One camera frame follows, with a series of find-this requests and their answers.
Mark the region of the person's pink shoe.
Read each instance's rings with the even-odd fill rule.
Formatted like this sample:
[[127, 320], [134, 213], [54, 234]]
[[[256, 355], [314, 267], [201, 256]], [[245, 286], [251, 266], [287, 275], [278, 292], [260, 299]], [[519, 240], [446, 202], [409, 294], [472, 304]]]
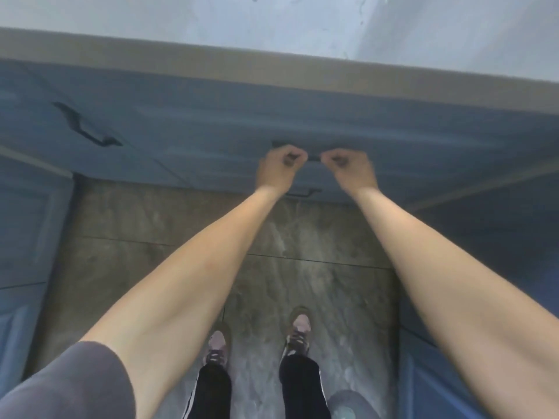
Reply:
[[206, 349], [202, 356], [202, 365], [216, 365], [227, 371], [231, 346], [231, 335], [227, 326], [223, 324], [223, 326], [215, 328], [207, 341]]
[[306, 307], [295, 307], [286, 329], [282, 359], [290, 355], [307, 357], [312, 341], [311, 312]]

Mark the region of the person's right hand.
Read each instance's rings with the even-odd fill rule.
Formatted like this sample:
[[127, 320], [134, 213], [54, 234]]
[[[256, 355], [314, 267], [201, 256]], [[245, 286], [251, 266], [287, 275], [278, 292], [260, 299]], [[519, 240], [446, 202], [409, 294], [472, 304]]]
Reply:
[[349, 164], [345, 168], [328, 168], [341, 188], [353, 199], [365, 190], [379, 191], [374, 166], [363, 151], [348, 150]]

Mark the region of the person's right black trouser leg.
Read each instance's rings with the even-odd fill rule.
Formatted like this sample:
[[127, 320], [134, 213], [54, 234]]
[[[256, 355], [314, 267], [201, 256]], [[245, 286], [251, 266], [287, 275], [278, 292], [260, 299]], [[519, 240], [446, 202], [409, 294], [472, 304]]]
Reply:
[[286, 355], [280, 363], [286, 419], [332, 419], [318, 364], [301, 354]]

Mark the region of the blue drawer front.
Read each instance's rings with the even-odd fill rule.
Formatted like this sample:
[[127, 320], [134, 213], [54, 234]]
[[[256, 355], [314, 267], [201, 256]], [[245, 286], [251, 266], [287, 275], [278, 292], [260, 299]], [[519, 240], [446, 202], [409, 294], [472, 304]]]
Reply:
[[430, 197], [559, 145], [559, 116], [193, 79], [132, 85], [138, 142], [180, 177], [256, 165], [272, 140], [364, 151], [381, 187]]
[[[123, 146], [98, 147], [74, 133], [52, 102], [71, 106]], [[185, 186], [157, 161], [15, 61], [0, 60], [0, 145], [95, 179]]]
[[[238, 194], [249, 194], [255, 190], [256, 165], [247, 168], [217, 168], [197, 167], [185, 172], [185, 180], [200, 190], [226, 191]], [[388, 180], [387, 187], [382, 187], [382, 192], [394, 202], [405, 208], [417, 210], [424, 208], [427, 202], [419, 194], [413, 194], [408, 182]], [[297, 173], [290, 190], [320, 188], [322, 192], [311, 198], [296, 199], [304, 202], [321, 202], [336, 204], [353, 204], [352, 198], [341, 189], [324, 166], [307, 164]]]

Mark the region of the person's left hand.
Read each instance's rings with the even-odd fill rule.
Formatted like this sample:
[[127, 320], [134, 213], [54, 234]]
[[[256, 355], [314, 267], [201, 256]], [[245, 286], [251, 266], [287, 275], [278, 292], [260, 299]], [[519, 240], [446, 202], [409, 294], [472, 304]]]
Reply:
[[302, 167], [285, 166], [282, 162], [282, 147], [271, 149], [259, 161], [256, 191], [265, 191], [275, 199], [281, 198], [289, 191], [297, 171]]

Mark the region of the person's right forearm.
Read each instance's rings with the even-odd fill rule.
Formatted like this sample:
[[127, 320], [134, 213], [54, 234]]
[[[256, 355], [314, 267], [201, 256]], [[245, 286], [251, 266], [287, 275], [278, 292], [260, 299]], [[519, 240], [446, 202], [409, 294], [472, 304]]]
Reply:
[[497, 419], [559, 419], [559, 319], [374, 187], [352, 193], [437, 345]]

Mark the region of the person's left forearm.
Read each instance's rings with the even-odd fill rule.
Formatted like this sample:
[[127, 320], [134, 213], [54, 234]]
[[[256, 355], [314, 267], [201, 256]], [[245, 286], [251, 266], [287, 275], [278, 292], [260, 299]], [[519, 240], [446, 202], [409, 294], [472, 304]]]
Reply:
[[192, 366], [256, 234], [285, 192], [260, 185], [138, 282], [82, 338], [118, 356], [136, 419], [151, 419]]

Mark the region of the grey countertop edge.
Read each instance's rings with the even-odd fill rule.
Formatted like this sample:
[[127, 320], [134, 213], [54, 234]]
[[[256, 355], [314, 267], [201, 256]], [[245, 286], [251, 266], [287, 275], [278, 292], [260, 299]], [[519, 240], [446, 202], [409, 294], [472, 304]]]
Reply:
[[9, 27], [0, 58], [559, 116], [559, 83], [339, 58]]

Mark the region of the person's left black trouser leg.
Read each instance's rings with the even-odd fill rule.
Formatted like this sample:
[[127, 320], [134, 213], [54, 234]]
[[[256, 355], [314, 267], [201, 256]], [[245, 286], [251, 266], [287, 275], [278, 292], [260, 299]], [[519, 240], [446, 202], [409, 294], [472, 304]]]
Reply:
[[209, 362], [200, 368], [182, 419], [230, 419], [232, 382], [227, 370]]

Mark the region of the person's left pink shoe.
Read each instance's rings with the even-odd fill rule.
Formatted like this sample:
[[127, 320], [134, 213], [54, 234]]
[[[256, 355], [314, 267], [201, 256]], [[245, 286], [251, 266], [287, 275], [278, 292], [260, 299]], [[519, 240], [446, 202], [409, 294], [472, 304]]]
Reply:
[[223, 326], [215, 328], [207, 341], [206, 349], [202, 356], [202, 365], [216, 365], [227, 371], [231, 346], [231, 335], [227, 326], [223, 324]]

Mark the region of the grey shirt sleeve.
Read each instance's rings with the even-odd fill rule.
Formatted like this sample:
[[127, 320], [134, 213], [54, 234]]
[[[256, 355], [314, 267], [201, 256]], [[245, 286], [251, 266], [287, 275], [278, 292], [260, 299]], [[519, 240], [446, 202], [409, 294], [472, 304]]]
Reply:
[[134, 391], [111, 349], [78, 342], [3, 396], [0, 419], [136, 419]]

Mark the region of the person's right pink shoe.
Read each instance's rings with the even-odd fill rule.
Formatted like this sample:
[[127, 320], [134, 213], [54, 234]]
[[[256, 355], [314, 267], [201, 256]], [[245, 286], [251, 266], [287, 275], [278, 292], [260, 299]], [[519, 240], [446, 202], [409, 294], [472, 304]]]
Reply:
[[290, 355], [307, 357], [312, 341], [311, 312], [306, 307], [295, 307], [286, 329], [282, 359]]

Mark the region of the person's black trouser leg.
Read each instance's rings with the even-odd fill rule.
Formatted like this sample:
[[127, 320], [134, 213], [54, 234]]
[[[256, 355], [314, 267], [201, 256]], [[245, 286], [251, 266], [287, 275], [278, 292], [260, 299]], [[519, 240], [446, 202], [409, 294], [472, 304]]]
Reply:
[[232, 382], [227, 370], [209, 362], [200, 368], [182, 419], [230, 419]]
[[332, 419], [318, 364], [301, 354], [286, 355], [280, 363], [286, 419]]

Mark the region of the blue cabinet door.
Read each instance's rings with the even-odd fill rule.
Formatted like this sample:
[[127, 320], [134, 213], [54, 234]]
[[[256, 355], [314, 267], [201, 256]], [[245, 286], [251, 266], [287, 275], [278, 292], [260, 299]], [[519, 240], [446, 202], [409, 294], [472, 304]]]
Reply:
[[0, 397], [22, 380], [73, 188], [0, 157]]
[[[419, 217], [559, 318], [559, 173], [428, 208]], [[492, 419], [403, 290], [397, 419]]]

